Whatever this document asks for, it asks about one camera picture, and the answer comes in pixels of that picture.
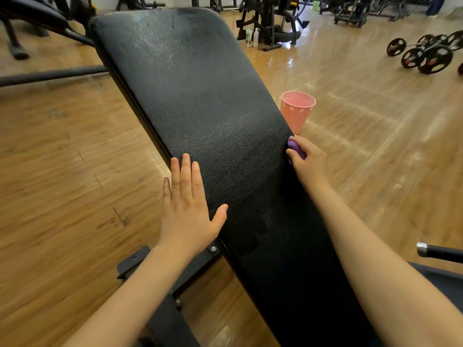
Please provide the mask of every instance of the hand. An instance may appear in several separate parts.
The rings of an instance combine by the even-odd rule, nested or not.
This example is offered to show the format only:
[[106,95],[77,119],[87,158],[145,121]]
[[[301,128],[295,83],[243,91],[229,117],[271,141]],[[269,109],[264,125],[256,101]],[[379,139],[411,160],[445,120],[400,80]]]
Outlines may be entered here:
[[296,151],[290,148],[286,150],[305,190],[312,194],[320,187],[331,187],[328,179],[327,154],[301,136],[292,136],[290,139],[297,143],[307,155],[303,160]]
[[200,165],[185,153],[182,170],[177,158],[170,160],[172,190],[164,178],[163,213],[158,246],[175,249],[188,260],[203,251],[218,235],[227,219],[228,205],[221,205],[209,221]]

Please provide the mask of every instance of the forearm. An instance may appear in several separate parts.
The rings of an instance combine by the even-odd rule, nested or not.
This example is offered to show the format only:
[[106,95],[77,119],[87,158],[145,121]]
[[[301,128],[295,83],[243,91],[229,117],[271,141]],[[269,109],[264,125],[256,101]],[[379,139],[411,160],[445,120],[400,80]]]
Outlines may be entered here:
[[65,346],[132,346],[188,262],[181,254],[154,247]]
[[388,346],[461,346],[463,316],[329,187],[311,192],[344,272]]

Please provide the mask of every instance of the purple cloth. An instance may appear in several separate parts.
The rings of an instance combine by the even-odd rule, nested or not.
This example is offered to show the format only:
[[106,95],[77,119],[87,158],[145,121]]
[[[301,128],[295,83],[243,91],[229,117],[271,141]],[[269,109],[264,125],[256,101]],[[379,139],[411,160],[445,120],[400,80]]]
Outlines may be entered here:
[[[296,152],[298,153],[298,155],[299,155],[303,160],[306,159],[307,155],[305,154],[305,152],[302,151],[302,149],[299,147],[299,145],[298,145],[297,143],[295,143],[294,141],[291,141],[291,140],[290,140],[291,137],[292,137],[292,136],[290,136],[290,137],[288,138],[288,148],[290,148],[290,149],[296,151]],[[293,165],[293,162],[291,161],[291,158],[289,159],[289,163],[290,163],[291,165]]]

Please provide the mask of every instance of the finger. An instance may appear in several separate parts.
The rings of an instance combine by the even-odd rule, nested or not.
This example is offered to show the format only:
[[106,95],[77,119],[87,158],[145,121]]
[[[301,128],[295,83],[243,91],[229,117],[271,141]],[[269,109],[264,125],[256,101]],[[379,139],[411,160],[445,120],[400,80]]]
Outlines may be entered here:
[[172,194],[170,192],[169,178],[164,178],[163,182],[163,213],[167,212],[170,206],[170,199]]
[[291,161],[293,162],[293,166],[298,165],[298,163],[303,162],[303,159],[299,156],[299,153],[294,151],[291,148],[288,148],[286,150],[286,154],[291,158]]
[[223,204],[217,211],[215,212],[214,218],[211,220],[212,229],[217,237],[220,229],[222,229],[223,225],[225,224],[225,220],[227,220],[227,209],[228,204]]
[[184,153],[182,157],[182,169],[180,170],[180,197],[185,200],[193,198],[191,193],[191,163],[190,155]]
[[173,157],[170,160],[170,170],[172,172],[172,202],[177,202],[180,199],[180,164],[178,159]]
[[200,165],[198,162],[193,162],[191,165],[191,190],[193,199],[198,202],[205,203],[204,185],[201,177]]
[[291,141],[294,141],[299,145],[299,147],[304,151],[306,154],[314,153],[317,151],[321,151],[320,148],[315,145],[314,143],[310,142],[306,138],[302,136],[292,136],[289,138]]

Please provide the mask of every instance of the right hand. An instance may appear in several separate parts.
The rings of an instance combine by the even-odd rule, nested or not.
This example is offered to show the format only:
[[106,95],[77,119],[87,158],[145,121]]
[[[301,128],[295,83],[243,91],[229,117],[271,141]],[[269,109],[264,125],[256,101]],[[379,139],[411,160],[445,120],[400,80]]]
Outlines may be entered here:
[[294,141],[307,155],[303,160],[299,154],[288,148],[286,154],[291,158],[297,177],[305,190],[312,194],[320,188],[331,187],[328,177],[327,154],[309,140],[301,136],[292,136]]

